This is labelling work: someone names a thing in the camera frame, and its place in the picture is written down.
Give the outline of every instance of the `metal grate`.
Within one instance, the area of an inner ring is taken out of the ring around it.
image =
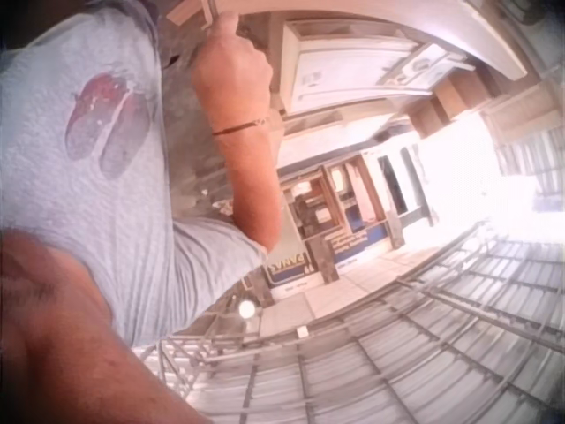
[[[177,337],[139,354],[219,423],[562,419],[563,245],[480,225],[309,328],[249,345]]]

